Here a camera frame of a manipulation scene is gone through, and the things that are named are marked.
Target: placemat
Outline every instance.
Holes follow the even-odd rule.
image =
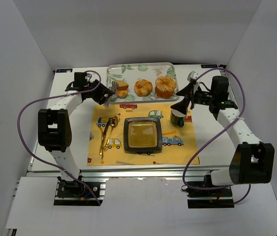
[[[116,104],[109,108],[94,106],[91,134],[88,148],[88,165],[159,165],[159,164],[186,164],[197,151],[194,126],[191,112],[186,118],[184,127],[175,126],[170,121],[172,104]],[[109,148],[104,152],[104,158],[99,155],[101,131],[109,117],[119,118],[118,126],[113,129]],[[126,152],[123,147],[124,119],[133,117],[160,118],[162,125],[163,149],[160,153],[137,154]],[[199,164],[199,157],[191,163]]]

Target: purple cable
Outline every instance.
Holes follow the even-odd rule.
[[[89,187],[86,183],[84,183],[83,181],[80,181],[79,179],[75,178],[72,174],[70,174],[69,172],[65,171],[64,168],[63,168],[62,166],[58,166],[58,165],[53,164],[53,163],[51,163],[51,162],[45,161],[45,160],[39,158],[38,156],[36,156],[36,155],[29,149],[29,147],[27,146],[27,144],[26,144],[26,142],[25,142],[25,140],[24,140],[24,138],[23,138],[23,135],[22,135],[22,132],[21,132],[21,125],[20,125],[20,124],[21,124],[21,116],[22,116],[22,113],[24,112],[24,110],[25,110],[27,107],[29,107],[30,105],[32,105],[32,104],[34,104],[34,103],[36,103],[36,102],[46,101],[46,100],[54,99],[54,98],[60,98],[60,97],[67,97],[67,96],[77,95],[77,94],[80,94],[80,93],[92,92],[92,91],[94,91],[95,89],[97,89],[98,86],[99,86],[100,83],[101,83],[101,76],[100,76],[100,74],[99,74],[98,72],[96,72],[96,71],[93,71],[93,70],[87,70],[87,71],[85,71],[85,73],[87,73],[87,72],[93,72],[93,73],[97,74],[98,77],[99,77],[99,83],[98,83],[94,88],[92,88],[92,89],[90,89],[90,90],[86,90],[86,91],[74,92],[74,93],[71,93],[71,94],[64,94],[64,95],[58,95],[58,96],[53,96],[53,97],[40,98],[40,99],[34,100],[34,101],[32,101],[32,102],[29,102],[28,104],[26,104],[26,105],[21,109],[21,111],[20,111],[20,113],[19,113],[19,115],[18,115],[18,117],[17,117],[17,131],[18,131],[18,133],[19,133],[19,136],[20,136],[20,139],[21,139],[21,142],[22,142],[23,146],[25,147],[26,151],[27,151],[32,157],[34,157],[34,158],[37,159],[38,161],[41,161],[41,162],[43,162],[43,163],[45,163],[45,164],[47,164],[47,165],[51,165],[51,166],[57,167],[58,169],[64,171],[64,172],[65,172],[69,177],[71,177],[73,180],[75,180],[76,182],[81,183],[82,185],[84,185],[84,186],[89,190],[89,192],[91,193],[91,195],[93,195],[93,197],[96,199],[98,205],[101,205],[101,203],[100,203],[100,201],[98,200],[98,198],[95,196],[95,194],[93,193],[93,191],[90,189],[90,187]]]
[[[207,74],[208,72],[210,71],[213,71],[213,70],[223,70],[223,71],[226,71],[228,72],[229,74],[231,74],[235,80],[237,81],[239,87],[240,87],[240,90],[241,90],[241,93],[242,93],[242,97],[243,97],[243,105],[242,105],[242,110],[241,112],[239,113],[238,117],[241,117],[245,108],[246,108],[246,96],[245,96],[245,92],[243,91],[243,87],[242,87],[242,84],[240,83],[238,77],[232,73],[230,70],[227,70],[227,69],[224,69],[224,68],[221,68],[221,67],[218,67],[218,68],[212,68],[212,69],[209,69],[207,71],[205,71],[203,74],[201,74],[200,76],[198,76],[198,78],[196,80],[199,80],[202,76],[204,76],[205,74]],[[182,180],[184,182],[184,184],[188,187],[188,188],[191,188],[191,189],[195,189],[195,190],[217,190],[217,189],[223,189],[223,188],[228,188],[230,187],[229,185],[227,186],[218,186],[218,187],[213,187],[213,188],[202,188],[202,187],[194,187],[194,186],[191,186],[189,185],[186,180],[185,180],[185,177],[186,177],[186,172],[187,172],[187,169],[189,167],[189,165],[191,164],[191,162],[196,158],[196,156],[201,152],[203,151],[204,148],[206,148],[208,145],[210,145],[211,142],[213,142],[216,138],[218,138],[220,135],[222,135],[224,132],[226,132],[231,126],[233,126],[237,121],[239,120],[239,118],[235,118],[233,120],[232,123],[230,123],[227,127],[225,127],[221,132],[219,132],[217,135],[215,135],[213,138],[211,138],[206,144],[204,144],[193,156],[192,158],[188,161],[187,165],[185,166],[184,168],[184,171],[183,171],[183,174],[182,174]],[[244,198],[246,198],[246,196],[248,195],[249,193],[249,190],[248,192],[246,193],[246,195],[240,199],[239,201],[237,201],[236,203],[239,203],[241,202]]]

